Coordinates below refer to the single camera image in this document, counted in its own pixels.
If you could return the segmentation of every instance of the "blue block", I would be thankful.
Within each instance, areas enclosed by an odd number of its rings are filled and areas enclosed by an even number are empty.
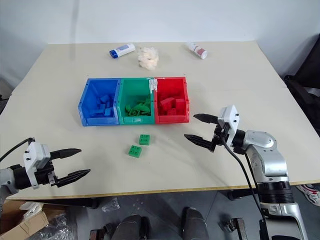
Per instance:
[[[121,81],[121,78],[90,78],[87,80],[78,105],[83,126],[119,124],[117,101]]]
[[[108,117],[108,116],[111,115],[111,108],[110,108],[110,107],[109,107],[109,108],[106,108],[106,109],[104,110],[104,115],[105,115],[106,117]]]
[[[105,104],[107,101],[110,101],[109,95],[104,95],[104,96],[100,97],[100,101],[101,101],[102,103],[104,103],[104,104]]]

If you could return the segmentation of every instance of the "floor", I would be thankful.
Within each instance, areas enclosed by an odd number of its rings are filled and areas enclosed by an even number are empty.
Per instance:
[[[151,237],[158,240],[181,240],[179,235],[181,213],[184,207],[193,207],[206,220],[210,239],[238,240],[237,231],[224,233],[219,227],[223,219],[243,218],[249,240],[258,240],[260,215],[252,196],[230,201],[225,191],[194,191],[118,196],[120,208],[105,213],[101,206],[112,199],[101,199],[100,207],[89,209],[71,207],[76,217],[79,240],[88,240],[90,230],[100,229],[107,223],[117,224],[132,214],[146,216],[151,224]],[[303,194],[293,188],[299,203],[309,240],[320,240],[320,207],[309,203]]]

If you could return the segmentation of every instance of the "cotton ball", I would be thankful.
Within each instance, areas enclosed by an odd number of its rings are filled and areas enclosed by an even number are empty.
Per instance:
[[[158,50],[154,47],[142,47],[138,53],[139,65],[148,70],[155,70],[159,61]]]

